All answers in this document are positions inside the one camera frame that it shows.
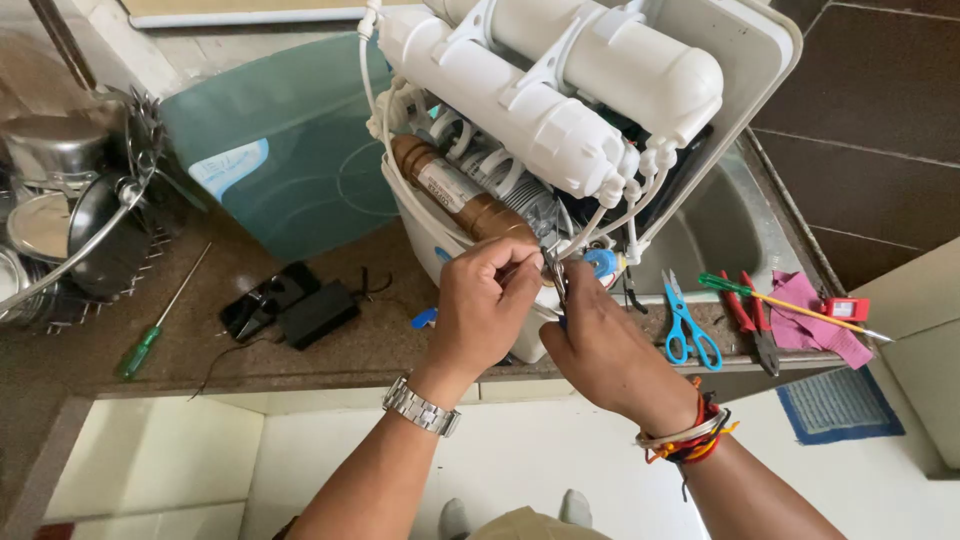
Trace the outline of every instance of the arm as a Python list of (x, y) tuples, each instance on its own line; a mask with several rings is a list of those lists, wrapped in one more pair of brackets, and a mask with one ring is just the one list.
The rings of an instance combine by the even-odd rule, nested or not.
[[(697, 390), (673, 370), (585, 263), (569, 263), (567, 330), (540, 329), (547, 352), (586, 397), (656, 436), (693, 426)], [(729, 434), (683, 466), (710, 537), (843, 538), (813, 506)]]
[[(483, 242), (448, 262), (440, 279), (437, 328), (407, 386), (426, 401), (453, 409), (476, 378), (514, 345), (540, 291), (542, 266), (536, 246), (510, 238)], [(320, 489), (288, 538), (406, 538), (439, 438), (387, 411)]]

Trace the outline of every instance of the wristwatch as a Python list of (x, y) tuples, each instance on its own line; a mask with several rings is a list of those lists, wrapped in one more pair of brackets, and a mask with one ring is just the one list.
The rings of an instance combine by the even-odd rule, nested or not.
[(407, 388), (407, 378), (396, 378), (387, 395), (383, 397), (383, 410), (393, 409), (404, 418), (442, 437), (449, 437), (460, 422), (456, 410), (443, 410), (431, 404)]

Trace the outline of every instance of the red tester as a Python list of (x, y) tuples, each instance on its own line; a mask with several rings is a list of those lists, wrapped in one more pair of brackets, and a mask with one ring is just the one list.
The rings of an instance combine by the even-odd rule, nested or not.
[(827, 298), (820, 311), (841, 321), (866, 321), (870, 311), (869, 298)]

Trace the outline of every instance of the blue scissors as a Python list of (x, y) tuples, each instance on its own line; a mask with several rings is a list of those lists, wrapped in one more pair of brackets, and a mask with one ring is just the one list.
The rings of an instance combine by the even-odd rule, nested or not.
[[(717, 347), (717, 344), (713, 341), (706, 332), (700, 330), (700, 327), (693, 322), (693, 317), (690, 316), (690, 312), (686, 309), (686, 302), (684, 301), (684, 293), (680, 290), (680, 287), (677, 285), (677, 276), (674, 275), (673, 270), (670, 270), (670, 278), (667, 279), (666, 272), (660, 270), (660, 273), (663, 274), (663, 288), (666, 289), (666, 299), (670, 303), (670, 308), (673, 311), (673, 328), (670, 329), (670, 333), (666, 335), (666, 357), (671, 362), (675, 364), (682, 364), (686, 362), (686, 359), (690, 352), (693, 351), (693, 347), (690, 347), (686, 344), (686, 334), (684, 334), (684, 325), (690, 329), (690, 337), (693, 341), (694, 346), (697, 348), (697, 355), (700, 356), (700, 359), (704, 362), (704, 365), (707, 366), (707, 369), (712, 371), (717, 371), (723, 367), (723, 355), (720, 354), (720, 348)], [(680, 342), (680, 351), (681, 355), (679, 357), (674, 356), (673, 347), (671, 347), (673, 340)], [(716, 356), (716, 359), (713, 363), (710, 363), (710, 357), (707, 356), (707, 351), (704, 348), (704, 342), (713, 349), (713, 353)]]

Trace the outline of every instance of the kitchen sink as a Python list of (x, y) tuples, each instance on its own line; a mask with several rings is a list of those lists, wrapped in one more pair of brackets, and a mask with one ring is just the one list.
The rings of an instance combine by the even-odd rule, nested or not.
[(640, 264), (631, 267), (642, 304), (663, 302), (660, 270), (671, 268), (690, 303), (717, 301), (715, 291), (697, 282), (702, 272), (725, 270), (737, 281), (746, 270), (756, 290), (767, 294), (773, 270), (802, 269), (736, 144), (663, 224)]

